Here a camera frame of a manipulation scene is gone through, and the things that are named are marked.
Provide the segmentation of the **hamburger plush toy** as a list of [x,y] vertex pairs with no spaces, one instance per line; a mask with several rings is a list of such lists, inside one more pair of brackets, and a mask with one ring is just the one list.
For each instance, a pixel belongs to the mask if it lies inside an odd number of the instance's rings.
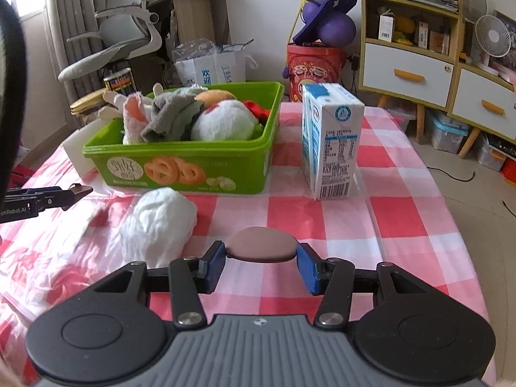
[[226,90],[209,89],[195,95],[194,99],[203,102],[205,107],[210,107],[220,101],[235,100],[236,97]]

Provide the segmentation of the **Santa Claus plush toy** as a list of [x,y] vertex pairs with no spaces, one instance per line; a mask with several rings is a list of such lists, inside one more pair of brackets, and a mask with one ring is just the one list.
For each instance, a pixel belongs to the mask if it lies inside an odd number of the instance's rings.
[[200,142],[259,138],[270,111],[254,101],[224,100],[206,108],[193,123],[191,139]]

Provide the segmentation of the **red Lays chip bucket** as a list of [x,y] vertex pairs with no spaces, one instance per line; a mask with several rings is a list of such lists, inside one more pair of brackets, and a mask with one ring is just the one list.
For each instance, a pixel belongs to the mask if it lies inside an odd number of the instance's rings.
[[338,82],[346,61],[347,53],[343,49],[320,42],[287,44],[283,78],[288,82],[290,100],[302,101],[304,85]]

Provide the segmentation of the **low white drawer cabinet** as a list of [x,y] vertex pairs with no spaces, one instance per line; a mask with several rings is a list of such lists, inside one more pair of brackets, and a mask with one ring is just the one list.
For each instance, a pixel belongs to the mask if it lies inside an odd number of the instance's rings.
[[454,68],[448,115],[471,126],[458,155],[464,158],[481,131],[515,143],[515,91],[512,84],[474,65]]

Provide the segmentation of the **grey white office chair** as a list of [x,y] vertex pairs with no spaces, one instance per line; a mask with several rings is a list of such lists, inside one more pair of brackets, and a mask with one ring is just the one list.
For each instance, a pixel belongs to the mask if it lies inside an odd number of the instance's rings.
[[69,38],[70,42],[96,38],[105,48],[64,68],[59,81],[79,79],[118,61],[159,50],[162,38],[156,29],[158,15],[149,11],[146,3],[147,0],[106,0],[106,8],[94,14],[101,21],[100,29]]

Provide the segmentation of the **brown oval soft pad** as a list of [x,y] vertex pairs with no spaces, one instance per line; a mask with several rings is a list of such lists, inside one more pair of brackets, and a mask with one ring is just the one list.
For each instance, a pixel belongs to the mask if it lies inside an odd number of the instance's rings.
[[298,240],[269,227],[252,226],[238,231],[226,242],[230,258],[254,263],[281,263],[296,257]]

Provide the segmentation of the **blue white milk carton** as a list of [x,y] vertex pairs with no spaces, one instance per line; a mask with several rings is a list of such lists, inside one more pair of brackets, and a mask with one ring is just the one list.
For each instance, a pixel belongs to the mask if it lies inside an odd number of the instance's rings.
[[316,200],[346,197],[365,105],[338,83],[303,85],[302,169]]

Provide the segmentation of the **gold lid cookie jar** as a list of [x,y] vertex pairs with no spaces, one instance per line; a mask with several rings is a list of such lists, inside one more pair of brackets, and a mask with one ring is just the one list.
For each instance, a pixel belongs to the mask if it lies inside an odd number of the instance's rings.
[[107,89],[101,88],[75,101],[70,106],[71,115],[80,123],[86,126],[98,117],[98,112],[105,105],[103,95]]

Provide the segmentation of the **clear blue storage box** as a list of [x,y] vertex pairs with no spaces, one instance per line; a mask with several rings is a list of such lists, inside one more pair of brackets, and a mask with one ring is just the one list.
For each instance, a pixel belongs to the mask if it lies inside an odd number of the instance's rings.
[[451,119],[443,111],[427,109],[424,131],[434,149],[457,154],[470,126]]

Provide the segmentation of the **wooden cabinet with drawers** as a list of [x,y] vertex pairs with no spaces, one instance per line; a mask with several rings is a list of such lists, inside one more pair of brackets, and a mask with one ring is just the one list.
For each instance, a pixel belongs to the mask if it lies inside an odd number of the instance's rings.
[[425,113],[446,112],[458,74],[462,0],[360,0],[359,89],[416,108],[416,140]]

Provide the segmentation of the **pink checkered tablecloth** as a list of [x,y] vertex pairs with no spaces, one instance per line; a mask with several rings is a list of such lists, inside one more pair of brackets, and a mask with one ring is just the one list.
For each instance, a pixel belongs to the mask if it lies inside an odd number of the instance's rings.
[[[303,175],[301,122],[300,104],[282,104],[262,193],[190,194],[198,218],[184,255],[199,256],[216,240],[264,226],[358,268],[393,262],[486,315],[457,225],[393,119],[378,108],[366,110],[349,195],[324,201],[311,197]],[[108,187],[98,175],[88,183],[94,191],[70,210],[50,209],[1,227],[1,358],[26,382],[36,377],[25,351],[32,320],[124,263],[119,231],[141,192]]]

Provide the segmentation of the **white desk fan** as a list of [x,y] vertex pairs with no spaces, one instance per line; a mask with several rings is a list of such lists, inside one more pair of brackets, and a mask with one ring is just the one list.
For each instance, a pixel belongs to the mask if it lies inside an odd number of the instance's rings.
[[475,38],[482,50],[477,66],[488,74],[499,76],[500,72],[490,67],[490,59],[505,57],[511,50],[511,35],[504,23],[492,15],[481,16],[475,23]]

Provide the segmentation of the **pink fluffy plush toy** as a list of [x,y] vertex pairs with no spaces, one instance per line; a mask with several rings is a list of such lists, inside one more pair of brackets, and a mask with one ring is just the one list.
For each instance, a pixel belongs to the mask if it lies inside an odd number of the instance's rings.
[[152,99],[142,93],[132,93],[123,102],[123,145],[144,143],[142,132],[150,123]]

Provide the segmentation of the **grey fluffy cloth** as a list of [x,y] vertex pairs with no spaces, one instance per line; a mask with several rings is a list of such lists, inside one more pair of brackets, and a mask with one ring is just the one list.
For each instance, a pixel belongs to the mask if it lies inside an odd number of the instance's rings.
[[149,123],[141,133],[146,143],[166,143],[186,140],[187,131],[198,117],[203,101],[192,94],[166,92],[157,95],[152,102]]

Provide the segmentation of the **white plush toy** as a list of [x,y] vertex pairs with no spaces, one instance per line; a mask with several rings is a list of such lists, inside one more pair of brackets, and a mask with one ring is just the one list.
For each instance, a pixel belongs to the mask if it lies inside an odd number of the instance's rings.
[[171,188],[144,193],[120,227],[123,260],[167,266],[193,235],[197,213],[195,203]]

